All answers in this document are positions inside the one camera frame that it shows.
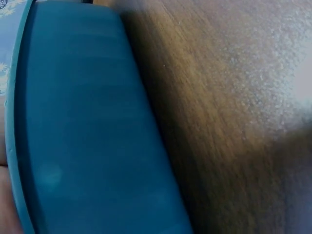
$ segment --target teal container lid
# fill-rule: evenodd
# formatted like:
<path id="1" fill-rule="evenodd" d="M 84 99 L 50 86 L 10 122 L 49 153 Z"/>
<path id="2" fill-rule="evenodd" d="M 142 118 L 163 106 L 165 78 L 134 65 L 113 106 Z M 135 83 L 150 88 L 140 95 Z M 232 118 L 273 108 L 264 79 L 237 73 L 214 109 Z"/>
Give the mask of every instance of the teal container lid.
<path id="1" fill-rule="evenodd" d="M 27 2 L 5 105 L 26 234 L 191 234 L 119 16 Z"/>

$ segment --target wood grain surface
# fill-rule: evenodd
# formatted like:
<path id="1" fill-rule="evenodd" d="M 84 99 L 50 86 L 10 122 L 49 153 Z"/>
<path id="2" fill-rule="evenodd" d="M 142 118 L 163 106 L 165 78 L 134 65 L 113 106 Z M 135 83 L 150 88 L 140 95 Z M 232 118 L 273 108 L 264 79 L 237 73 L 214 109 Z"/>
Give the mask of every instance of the wood grain surface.
<path id="1" fill-rule="evenodd" d="M 312 2 L 118 11 L 195 233 L 312 233 Z"/>

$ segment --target skin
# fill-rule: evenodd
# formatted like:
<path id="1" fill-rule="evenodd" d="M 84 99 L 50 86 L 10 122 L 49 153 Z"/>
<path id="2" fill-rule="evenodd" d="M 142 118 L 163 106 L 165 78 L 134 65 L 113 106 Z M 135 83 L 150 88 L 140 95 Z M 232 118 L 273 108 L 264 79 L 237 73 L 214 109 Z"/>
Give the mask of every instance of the skin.
<path id="1" fill-rule="evenodd" d="M 0 156 L 0 234 L 22 234 L 5 156 Z"/>

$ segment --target plastic rim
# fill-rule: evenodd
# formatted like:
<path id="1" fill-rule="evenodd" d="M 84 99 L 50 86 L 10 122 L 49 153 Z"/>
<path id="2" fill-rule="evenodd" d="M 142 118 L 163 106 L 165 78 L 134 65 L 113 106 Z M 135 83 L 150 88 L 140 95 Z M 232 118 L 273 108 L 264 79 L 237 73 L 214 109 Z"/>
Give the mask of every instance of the plastic rim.
<path id="1" fill-rule="evenodd" d="M 31 222 L 26 201 L 24 198 L 24 193 L 22 189 L 22 184 L 20 180 L 20 172 L 18 166 L 18 159 L 16 155 L 15 147 L 15 129 L 14 129 L 14 96 L 15 96 L 15 79 L 17 73 L 17 65 L 19 60 L 20 45 L 26 25 L 28 13 L 35 0 L 27 0 L 24 12 L 21 16 L 15 45 L 13 49 L 12 61 L 10 72 L 7 81 L 7 91 L 5 98 L 5 111 L 4 111 L 4 133 L 5 133 L 5 147 L 6 156 L 8 162 L 9 173 L 11 177 L 12 192 L 15 201 L 15 206 L 19 215 L 21 225 L 23 227 L 24 233 L 34 234 L 35 230 Z"/>

